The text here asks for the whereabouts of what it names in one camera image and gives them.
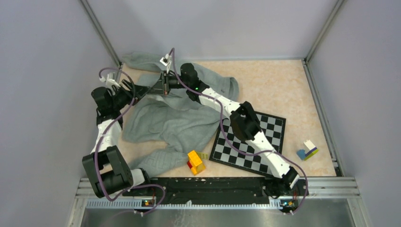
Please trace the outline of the grey zip jacket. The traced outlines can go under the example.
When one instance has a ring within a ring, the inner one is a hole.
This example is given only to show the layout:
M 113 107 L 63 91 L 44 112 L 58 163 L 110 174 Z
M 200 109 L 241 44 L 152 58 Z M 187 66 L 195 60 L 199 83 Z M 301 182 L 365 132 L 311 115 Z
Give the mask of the grey zip jacket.
M 160 73 L 166 67 L 161 55 L 133 52 L 122 56 L 123 63 L 136 70 Z M 234 77 L 223 77 L 196 63 L 192 63 L 201 81 L 233 101 L 239 96 L 239 85 Z M 215 134 L 220 112 L 192 101 L 185 88 L 173 89 L 167 96 L 146 95 L 124 120 L 122 140 L 142 143 L 164 141 L 165 148 L 137 156 L 127 162 L 130 169 L 142 168 L 155 177 L 176 167 L 186 165 L 187 153 L 203 150 Z

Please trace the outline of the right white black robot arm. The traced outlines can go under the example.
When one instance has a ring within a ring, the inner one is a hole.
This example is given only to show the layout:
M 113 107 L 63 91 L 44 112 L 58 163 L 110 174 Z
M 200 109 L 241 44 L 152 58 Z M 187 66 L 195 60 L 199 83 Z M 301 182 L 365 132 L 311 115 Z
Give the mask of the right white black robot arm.
M 271 175 L 277 182 L 278 191 L 290 195 L 296 189 L 299 173 L 268 141 L 249 102 L 239 103 L 215 91 L 199 79 L 191 63 L 183 64 L 179 75 L 169 68 L 161 71 L 154 87 L 158 94 L 163 95 L 169 94 L 171 89 L 185 88 L 192 101 L 216 110 L 221 120 L 229 119 L 234 136 L 252 147 L 255 154 L 267 162 Z

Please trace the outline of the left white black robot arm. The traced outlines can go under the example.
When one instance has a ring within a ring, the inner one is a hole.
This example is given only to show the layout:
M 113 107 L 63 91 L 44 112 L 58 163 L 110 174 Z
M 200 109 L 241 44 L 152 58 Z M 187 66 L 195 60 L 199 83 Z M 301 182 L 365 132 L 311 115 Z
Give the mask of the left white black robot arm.
M 150 90 L 123 80 L 122 86 L 97 87 L 91 92 L 96 108 L 98 136 L 89 155 L 82 158 L 94 194 L 98 198 L 133 187 L 139 195 L 150 193 L 152 183 L 142 168 L 131 170 L 117 147 L 122 132 L 121 110 L 135 105 Z

